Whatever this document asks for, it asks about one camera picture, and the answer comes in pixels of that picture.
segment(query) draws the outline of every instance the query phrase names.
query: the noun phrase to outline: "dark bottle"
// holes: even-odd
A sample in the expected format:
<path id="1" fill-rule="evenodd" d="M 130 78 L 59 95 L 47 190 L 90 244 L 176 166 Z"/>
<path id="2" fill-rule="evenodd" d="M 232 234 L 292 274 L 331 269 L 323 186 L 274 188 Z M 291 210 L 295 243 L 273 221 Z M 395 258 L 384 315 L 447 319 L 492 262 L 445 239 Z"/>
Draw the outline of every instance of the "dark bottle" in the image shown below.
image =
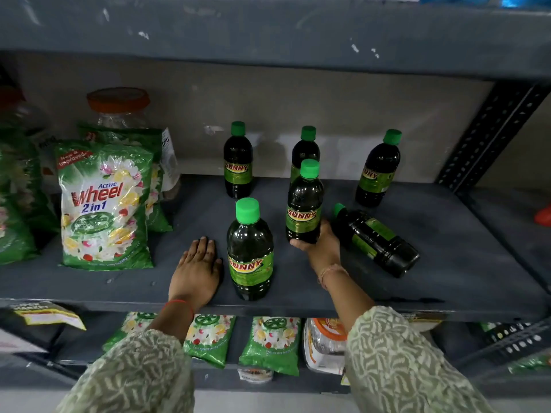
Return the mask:
<path id="1" fill-rule="evenodd" d="M 377 207 L 389 189 L 400 163 L 400 150 L 396 145 L 400 143 L 401 137 L 401 131 L 387 130 L 383 143 L 369 152 L 356 188 L 356 201 L 362 206 Z"/>
<path id="2" fill-rule="evenodd" d="M 251 194 L 252 145 L 245 138 L 245 124 L 231 124 L 231 138 L 224 145 L 224 179 L 228 195 L 234 199 Z"/>
<path id="3" fill-rule="evenodd" d="M 383 270 L 402 277 L 419 259 L 419 252 L 388 227 L 364 211 L 334 208 L 333 231 L 343 246 L 354 243 Z"/>
<path id="4" fill-rule="evenodd" d="M 287 197 L 287 240 L 300 239 L 316 243 L 320 236 L 323 184 L 318 179 L 320 163 L 305 159 L 300 166 L 300 176 L 291 183 Z"/>
<path id="5" fill-rule="evenodd" d="M 227 237 L 231 279 L 242 299 L 258 300 L 270 288 L 274 239 L 268 224 L 260 218 L 257 200 L 244 198 L 235 203 L 235 217 Z"/>
<path id="6" fill-rule="evenodd" d="M 314 142 L 316 139 L 316 128 L 314 126 L 303 126 L 300 139 L 293 148 L 291 184 L 300 176 L 300 165 L 303 160 L 315 159 L 320 162 L 320 148 Z"/>

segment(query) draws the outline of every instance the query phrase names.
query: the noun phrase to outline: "upright bottle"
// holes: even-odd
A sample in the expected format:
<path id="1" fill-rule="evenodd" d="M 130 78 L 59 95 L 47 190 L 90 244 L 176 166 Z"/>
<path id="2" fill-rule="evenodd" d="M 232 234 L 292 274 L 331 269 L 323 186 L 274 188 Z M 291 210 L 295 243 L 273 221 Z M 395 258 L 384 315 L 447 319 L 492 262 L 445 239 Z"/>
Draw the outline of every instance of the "upright bottle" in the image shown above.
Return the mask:
<path id="1" fill-rule="evenodd" d="M 396 145 L 400 143 L 401 137 L 401 131 L 387 130 L 383 143 L 369 152 L 356 188 L 356 201 L 362 206 L 377 207 L 389 189 L 400 163 L 400 150 Z"/>
<path id="2" fill-rule="evenodd" d="M 305 159 L 300 166 L 300 176 L 291 183 L 287 197 L 287 240 L 316 243 L 320 236 L 323 184 L 318 179 L 320 163 Z"/>
<path id="3" fill-rule="evenodd" d="M 316 139 L 316 128 L 314 126 L 303 126 L 300 140 L 293 148 L 291 164 L 291 184 L 300 176 L 300 165 L 305 159 L 315 159 L 320 162 L 320 148 L 314 142 Z"/>
<path id="4" fill-rule="evenodd" d="M 228 195 L 234 199 L 251 194 L 252 145 L 245 138 L 245 124 L 231 124 L 231 138 L 224 145 L 224 179 Z"/>
<path id="5" fill-rule="evenodd" d="M 235 217 L 227 237 L 231 279 L 241 298 L 258 300 L 270 288 L 274 261 L 272 232 L 260 218 L 260 206 L 253 198 L 235 203 Z"/>
<path id="6" fill-rule="evenodd" d="M 419 259 L 419 252 L 366 212 L 334 207 L 333 231 L 343 246 L 356 245 L 383 270 L 402 277 Z"/>

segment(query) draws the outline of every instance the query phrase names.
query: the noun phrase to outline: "sleeve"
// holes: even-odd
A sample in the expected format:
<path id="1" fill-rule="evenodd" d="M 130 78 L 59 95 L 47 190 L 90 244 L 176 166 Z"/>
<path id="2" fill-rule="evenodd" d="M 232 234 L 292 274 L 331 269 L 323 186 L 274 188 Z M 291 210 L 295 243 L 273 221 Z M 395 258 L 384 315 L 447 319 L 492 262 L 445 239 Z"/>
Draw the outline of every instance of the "sleeve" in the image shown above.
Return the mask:
<path id="1" fill-rule="evenodd" d="M 346 374 L 360 411 L 494 412 L 442 351 L 390 307 L 375 306 L 354 323 Z"/>
<path id="2" fill-rule="evenodd" d="M 146 330 L 128 336 L 94 362 L 57 413 L 191 413 L 191 359 L 173 336 Z"/>

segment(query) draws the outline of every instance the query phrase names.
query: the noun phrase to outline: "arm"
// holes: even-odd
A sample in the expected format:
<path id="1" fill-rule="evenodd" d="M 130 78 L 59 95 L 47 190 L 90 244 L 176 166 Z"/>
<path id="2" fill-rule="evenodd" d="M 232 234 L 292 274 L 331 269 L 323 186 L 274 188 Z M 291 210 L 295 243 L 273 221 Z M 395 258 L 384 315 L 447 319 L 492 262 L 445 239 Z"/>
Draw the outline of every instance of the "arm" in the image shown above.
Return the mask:
<path id="1" fill-rule="evenodd" d="M 56 412 L 193 410 L 191 359 L 182 343 L 193 313 L 208 303 L 218 286 L 222 261 L 214 261 L 214 253 L 213 241 L 193 241 L 172 276 L 170 303 L 148 330 L 128 336 L 94 362 Z"/>
<path id="2" fill-rule="evenodd" d="M 379 307 L 341 266 L 339 240 L 322 221 L 317 244 L 295 239 L 347 329 L 346 373 L 361 411 L 491 413 L 471 383 L 400 314 Z"/>

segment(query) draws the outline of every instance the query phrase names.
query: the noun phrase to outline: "green bottle cap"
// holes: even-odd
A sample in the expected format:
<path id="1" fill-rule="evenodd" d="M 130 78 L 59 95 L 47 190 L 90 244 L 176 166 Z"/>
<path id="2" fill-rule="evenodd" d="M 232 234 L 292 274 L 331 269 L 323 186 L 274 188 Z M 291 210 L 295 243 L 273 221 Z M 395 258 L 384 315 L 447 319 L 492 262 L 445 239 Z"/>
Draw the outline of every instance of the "green bottle cap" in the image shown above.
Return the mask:
<path id="1" fill-rule="evenodd" d="M 314 126 L 302 126 L 300 138 L 312 142 L 316 139 L 316 128 Z"/>
<path id="2" fill-rule="evenodd" d="M 313 180 L 320 174 L 320 163 L 315 159 L 305 159 L 300 164 L 300 176 Z"/>
<path id="3" fill-rule="evenodd" d="M 382 140 L 388 145 L 398 145 L 402 138 L 402 132 L 396 129 L 389 129 L 386 131 L 385 138 Z"/>
<path id="4" fill-rule="evenodd" d="M 242 198 L 235 203 L 235 218 L 242 225 L 251 225 L 260 219 L 260 205 L 252 197 Z"/>
<path id="5" fill-rule="evenodd" d="M 244 122 L 233 122 L 233 123 L 231 123 L 231 135 L 232 136 L 244 136 L 245 135 L 245 124 L 244 124 Z"/>
<path id="6" fill-rule="evenodd" d="M 333 215 L 337 217 L 342 209 L 346 209 L 346 207 L 344 207 L 344 204 L 341 204 L 340 202 L 336 203 L 333 209 Z"/>

